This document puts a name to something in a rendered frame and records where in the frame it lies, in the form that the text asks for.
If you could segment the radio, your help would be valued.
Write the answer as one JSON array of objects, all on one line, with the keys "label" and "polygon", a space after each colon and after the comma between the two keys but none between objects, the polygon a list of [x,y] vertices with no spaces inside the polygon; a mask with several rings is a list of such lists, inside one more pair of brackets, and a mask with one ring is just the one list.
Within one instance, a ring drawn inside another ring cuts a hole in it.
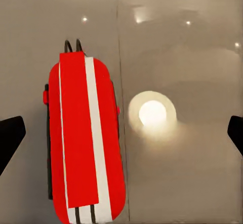
[{"label": "radio", "polygon": [[47,105],[48,198],[64,224],[105,224],[125,205],[119,106],[106,65],[68,40],[50,70]]}]

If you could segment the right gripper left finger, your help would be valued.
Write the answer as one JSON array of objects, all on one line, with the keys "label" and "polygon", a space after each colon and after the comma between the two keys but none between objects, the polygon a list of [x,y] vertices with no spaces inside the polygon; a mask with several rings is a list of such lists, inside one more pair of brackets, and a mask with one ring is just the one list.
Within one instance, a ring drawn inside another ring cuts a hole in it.
[{"label": "right gripper left finger", "polygon": [[25,135],[21,116],[0,121],[0,176]]}]

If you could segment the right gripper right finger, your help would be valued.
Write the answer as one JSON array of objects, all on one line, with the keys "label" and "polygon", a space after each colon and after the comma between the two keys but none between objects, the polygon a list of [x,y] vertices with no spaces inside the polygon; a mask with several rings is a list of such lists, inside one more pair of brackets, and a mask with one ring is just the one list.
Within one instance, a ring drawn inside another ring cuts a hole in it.
[{"label": "right gripper right finger", "polygon": [[228,135],[243,155],[243,118],[237,116],[231,117]]}]

